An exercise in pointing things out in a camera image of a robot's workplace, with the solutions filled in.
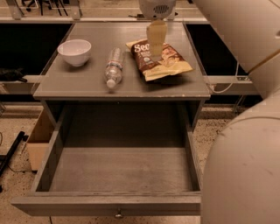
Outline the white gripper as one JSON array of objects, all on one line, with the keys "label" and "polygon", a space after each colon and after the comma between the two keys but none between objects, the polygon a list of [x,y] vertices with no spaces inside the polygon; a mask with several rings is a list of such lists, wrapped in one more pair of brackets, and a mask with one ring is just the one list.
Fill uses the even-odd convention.
[{"label": "white gripper", "polygon": [[167,24],[164,20],[168,18],[176,5],[176,0],[138,0],[139,9],[144,17],[152,21],[146,29],[150,53],[152,57],[161,57]]}]

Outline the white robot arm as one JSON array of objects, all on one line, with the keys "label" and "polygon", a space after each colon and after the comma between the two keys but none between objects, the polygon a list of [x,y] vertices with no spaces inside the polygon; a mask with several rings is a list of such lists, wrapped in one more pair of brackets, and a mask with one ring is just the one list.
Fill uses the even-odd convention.
[{"label": "white robot arm", "polygon": [[262,96],[209,151],[200,223],[280,224],[279,0],[193,2]]}]

